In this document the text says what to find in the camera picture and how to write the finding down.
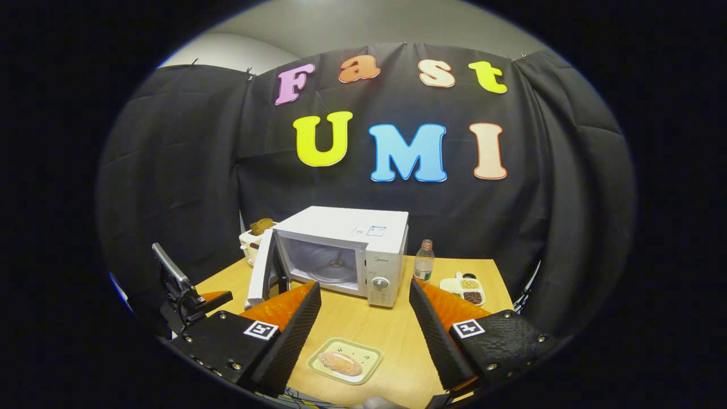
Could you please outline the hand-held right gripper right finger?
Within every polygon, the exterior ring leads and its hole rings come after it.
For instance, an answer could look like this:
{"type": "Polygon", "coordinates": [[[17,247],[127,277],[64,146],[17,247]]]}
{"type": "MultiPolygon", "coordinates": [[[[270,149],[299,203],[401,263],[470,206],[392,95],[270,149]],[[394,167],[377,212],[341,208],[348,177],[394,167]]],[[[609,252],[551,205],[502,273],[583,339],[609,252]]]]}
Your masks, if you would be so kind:
{"type": "Polygon", "coordinates": [[[408,302],[441,386],[454,398],[501,387],[561,346],[511,309],[488,312],[420,279],[411,280],[408,302]]]}

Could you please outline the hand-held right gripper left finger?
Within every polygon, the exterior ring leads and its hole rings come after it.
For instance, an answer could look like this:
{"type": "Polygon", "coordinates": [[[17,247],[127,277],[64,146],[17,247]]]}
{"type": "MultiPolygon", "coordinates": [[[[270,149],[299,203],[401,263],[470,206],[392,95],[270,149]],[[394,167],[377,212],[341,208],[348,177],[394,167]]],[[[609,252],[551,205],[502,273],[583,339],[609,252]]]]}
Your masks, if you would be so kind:
{"type": "Polygon", "coordinates": [[[247,315],[220,310],[172,339],[172,351],[251,393],[282,394],[321,306],[320,285],[286,291],[247,315]]]}

